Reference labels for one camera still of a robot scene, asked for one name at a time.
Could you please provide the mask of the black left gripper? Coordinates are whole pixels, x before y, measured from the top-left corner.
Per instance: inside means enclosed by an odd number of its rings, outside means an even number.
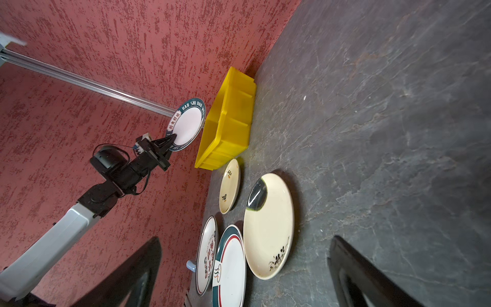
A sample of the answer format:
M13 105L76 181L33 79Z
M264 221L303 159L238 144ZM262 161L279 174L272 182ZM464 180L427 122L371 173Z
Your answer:
M90 159L92 166L109 182L112 182L122 194L139 194L137 185L150 180L152 171L160 167L167 171L171 166L169 149L173 146L176 134L156 139L149 144L146 151L138 154L133 160L121 148L102 144L93 151Z

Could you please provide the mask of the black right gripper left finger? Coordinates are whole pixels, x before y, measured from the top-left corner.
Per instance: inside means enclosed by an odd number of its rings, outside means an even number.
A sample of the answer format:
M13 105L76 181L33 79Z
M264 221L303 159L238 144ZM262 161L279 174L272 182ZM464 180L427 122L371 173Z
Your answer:
M149 306L161 257L159 238L152 237L74 306Z

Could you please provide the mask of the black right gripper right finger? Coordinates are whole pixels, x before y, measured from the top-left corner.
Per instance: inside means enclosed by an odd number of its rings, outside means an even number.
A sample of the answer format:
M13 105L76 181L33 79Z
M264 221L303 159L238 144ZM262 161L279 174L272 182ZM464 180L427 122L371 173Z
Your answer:
M328 266L340 306L421 306L339 235L331 240Z

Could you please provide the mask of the green banded HAO SHI plate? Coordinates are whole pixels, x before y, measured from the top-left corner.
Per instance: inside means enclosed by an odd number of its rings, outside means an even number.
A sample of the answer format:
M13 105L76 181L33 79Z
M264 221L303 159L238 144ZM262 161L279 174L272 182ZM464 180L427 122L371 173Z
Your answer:
M171 117L166 136L176 135L170 151L178 152L189 146L198 136L206 117L206 105L200 98L183 103Z

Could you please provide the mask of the small cream plate with calligraphy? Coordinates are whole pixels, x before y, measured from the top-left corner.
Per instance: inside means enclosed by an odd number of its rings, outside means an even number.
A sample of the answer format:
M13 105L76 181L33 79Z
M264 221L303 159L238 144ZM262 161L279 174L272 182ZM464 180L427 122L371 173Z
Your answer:
M222 176L219 193L219 209L226 214L233 208L240 188L240 166L236 159L232 159Z

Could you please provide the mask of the white plate green red rim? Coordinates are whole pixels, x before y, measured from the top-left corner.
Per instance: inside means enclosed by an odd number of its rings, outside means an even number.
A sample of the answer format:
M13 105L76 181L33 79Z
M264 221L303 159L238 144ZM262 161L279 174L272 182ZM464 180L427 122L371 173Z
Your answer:
M247 278L247 262L242 235L236 225L222 234L212 275L213 306L243 306Z

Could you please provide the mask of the cream plate with black blotch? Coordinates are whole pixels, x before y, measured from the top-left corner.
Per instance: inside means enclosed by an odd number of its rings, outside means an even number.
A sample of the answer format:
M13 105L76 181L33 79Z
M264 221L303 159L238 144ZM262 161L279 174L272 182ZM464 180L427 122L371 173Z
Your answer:
M261 176L249 194L243 225L248 266L261 280L283 268L294 238L294 204L285 181L274 173Z

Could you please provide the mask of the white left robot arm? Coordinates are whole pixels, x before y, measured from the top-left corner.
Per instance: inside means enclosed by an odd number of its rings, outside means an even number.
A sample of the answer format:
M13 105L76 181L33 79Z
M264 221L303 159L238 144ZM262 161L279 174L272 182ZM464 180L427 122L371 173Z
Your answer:
M88 189L46 234L1 272L1 300L26 297L120 198L139 195L137 185L142 180L148 182L156 167L167 170L175 139L176 134L153 141L140 137L134 147L134 159L116 145L97 146L90 164L105 181Z

